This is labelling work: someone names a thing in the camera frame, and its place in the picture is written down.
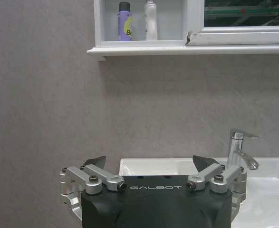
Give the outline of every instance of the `bottle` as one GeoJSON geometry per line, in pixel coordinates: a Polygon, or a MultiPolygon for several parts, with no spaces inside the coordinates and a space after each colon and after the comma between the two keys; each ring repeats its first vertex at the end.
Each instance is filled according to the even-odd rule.
{"type": "Polygon", "coordinates": [[[132,40],[132,14],[130,11],[130,3],[126,1],[122,1],[119,3],[118,40],[132,40]]]}
{"type": "Polygon", "coordinates": [[[158,40],[156,4],[153,0],[146,0],[144,12],[146,40],[158,40]]]}

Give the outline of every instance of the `chrome faucet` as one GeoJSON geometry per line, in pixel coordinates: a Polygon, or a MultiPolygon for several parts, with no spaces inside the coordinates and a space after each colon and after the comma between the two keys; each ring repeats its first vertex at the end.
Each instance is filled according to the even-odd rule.
{"type": "Polygon", "coordinates": [[[230,130],[227,168],[229,168],[232,165],[241,165],[242,158],[246,162],[250,170],[257,170],[259,168],[259,163],[253,157],[249,156],[242,150],[244,137],[248,137],[250,139],[258,138],[257,136],[249,134],[242,130],[230,130]]]}

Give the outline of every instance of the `gray wall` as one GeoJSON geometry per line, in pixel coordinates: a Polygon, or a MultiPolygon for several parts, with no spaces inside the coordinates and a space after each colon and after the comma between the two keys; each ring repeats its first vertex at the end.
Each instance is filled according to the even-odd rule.
{"type": "Polygon", "coordinates": [[[0,228],[79,227],[58,172],[107,155],[226,156],[228,132],[279,157],[279,55],[111,57],[93,0],[0,0],[0,228]]]}

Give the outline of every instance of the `sink basin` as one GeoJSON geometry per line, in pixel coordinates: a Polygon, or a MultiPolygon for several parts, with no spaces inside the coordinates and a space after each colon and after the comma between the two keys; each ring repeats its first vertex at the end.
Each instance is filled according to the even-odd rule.
{"type": "MultiPolygon", "coordinates": [[[[227,159],[215,158],[226,164],[227,159]]],[[[241,204],[232,228],[279,228],[279,158],[256,158],[258,170],[249,171],[247,198],[241,204]]],[[[119,175],[190,175],[197,173],[193,160],[170,159],[122,159],[119,175]]]]}

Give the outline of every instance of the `bolt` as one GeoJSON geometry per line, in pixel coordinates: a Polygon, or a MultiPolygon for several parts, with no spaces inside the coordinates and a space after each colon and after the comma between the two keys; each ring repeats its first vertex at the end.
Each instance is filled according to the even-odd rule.
{"type": "Polygon", "coordinates": [[[97,183],[98,182],[98,177],[97,176],[90,176],[89,181],[91,183],[97,183]]]}
{"type": "Polygon", "coordinates": [[[216,181],[216,182],[223,182],[224,181],[223,175],[215,175],[214,176],[214,181],[216,181]]]}
{"type": "Polygon", "coordinates": [[[193,181],[190,181],[186,184],[186,188],[189,190],[189,191],[194,191],[196,189],[196,185],[193,181]]]}
{"type": "Polygon", "coordinates": [[[124,191],[124,190],[126,190],[126,187],[127,187],[126,183],[121,182],[117,185],[117,190],[118,191],[124,191]]]}

